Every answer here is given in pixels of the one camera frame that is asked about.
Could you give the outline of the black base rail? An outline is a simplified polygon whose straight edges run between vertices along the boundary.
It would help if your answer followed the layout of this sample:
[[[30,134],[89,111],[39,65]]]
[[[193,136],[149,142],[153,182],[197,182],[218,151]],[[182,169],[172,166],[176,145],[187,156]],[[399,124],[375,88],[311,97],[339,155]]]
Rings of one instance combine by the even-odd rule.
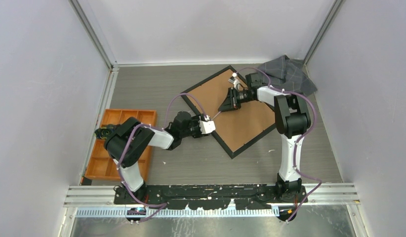
[[[114,191],[115,204],[136,204],[140,200],[153,209],[165,203],[170,210],[224,210],[230,204],[237,210],[268,209],[275,203],[295,206],[307,194],[302,187],[299,192],[280,195],[275,185],[268,184],[146,185],[131,195],[126,187],[115,186]]]

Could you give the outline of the black picture frame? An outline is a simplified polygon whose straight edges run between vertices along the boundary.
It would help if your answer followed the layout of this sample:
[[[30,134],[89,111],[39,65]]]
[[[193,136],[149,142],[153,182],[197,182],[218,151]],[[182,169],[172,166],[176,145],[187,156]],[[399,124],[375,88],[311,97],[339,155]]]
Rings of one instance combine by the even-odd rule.
[[[196,114],[205,112],[213,118],[232,84],[228,79],[236,69],[227,66],[183,91],[183,100]],[[221,112],[214,120],[212,136],[234,159],[276,128],[273,108],[265,103],[243,103],[235,111]]]

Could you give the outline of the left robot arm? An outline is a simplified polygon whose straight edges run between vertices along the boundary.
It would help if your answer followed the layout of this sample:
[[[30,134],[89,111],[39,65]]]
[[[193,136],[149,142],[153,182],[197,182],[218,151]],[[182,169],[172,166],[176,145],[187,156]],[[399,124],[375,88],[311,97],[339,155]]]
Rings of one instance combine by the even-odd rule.
[[[139,159],[147,147],[173,150],[186,137],[202,138],[216,129],[208,115],[192,116],[180,111],[166,128],[156,128],[140,122],[134,117],[124,123],[104,128],[104,149],[116,164],[122,184],[127,189],[126,198],[133,204],[140,204],[145,198],[145,181],[140,174]]]

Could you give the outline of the grey checked cloth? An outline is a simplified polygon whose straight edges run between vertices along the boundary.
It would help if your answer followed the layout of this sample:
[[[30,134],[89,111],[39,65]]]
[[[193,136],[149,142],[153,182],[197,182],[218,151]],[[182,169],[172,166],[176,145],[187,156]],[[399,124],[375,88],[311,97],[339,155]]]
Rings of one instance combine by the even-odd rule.
[[[302,70],[303,61],[291,59],[287,55],[282,55],[276,59],[265,62],[258,66],[262,77],[271,86],[284,89],[285,91],[294,91],[305,96],[310,96],[317,91],[317,87]]]

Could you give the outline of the orange wooden divided tray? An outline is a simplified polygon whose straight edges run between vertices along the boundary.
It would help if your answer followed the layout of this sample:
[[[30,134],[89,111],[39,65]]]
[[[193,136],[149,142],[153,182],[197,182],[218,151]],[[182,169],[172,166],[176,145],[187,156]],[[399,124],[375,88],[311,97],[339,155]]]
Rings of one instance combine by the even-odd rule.
[[[100,127],[109,124],[121,124],[130,117],[134,117],[140,122],[152,126],[157,125],[158,115],[155,110],[107,109],[102,117]],[[138,161],[140,173],[145,181],[148,180],[152,156],[153,148],[148,146]],[[120,180],[116,171],[116,164],[104,149],[104,140],[99,139],[95,141],[84,176],[90,180]]]

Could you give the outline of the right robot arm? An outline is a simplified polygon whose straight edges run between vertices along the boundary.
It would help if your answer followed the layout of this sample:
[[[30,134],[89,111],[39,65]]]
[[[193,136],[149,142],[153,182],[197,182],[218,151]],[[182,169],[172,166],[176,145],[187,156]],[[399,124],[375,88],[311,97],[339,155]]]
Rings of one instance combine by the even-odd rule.
[[[279,201],[289,202],[302,189],[301,174],[298,172],[301,145],[304,134],[311,127],[306,97],[277,89],[270,84],[252,86],[248,83],[246,88],[239,90],[237,73],[232,73],[228,82],[233,86],[228,88],[226,98],[218,108],[219,112],[238,110],[242,103],[251,101],[274,107],[276,129],[282,139],[282,161],[275,183],[275,194]]]

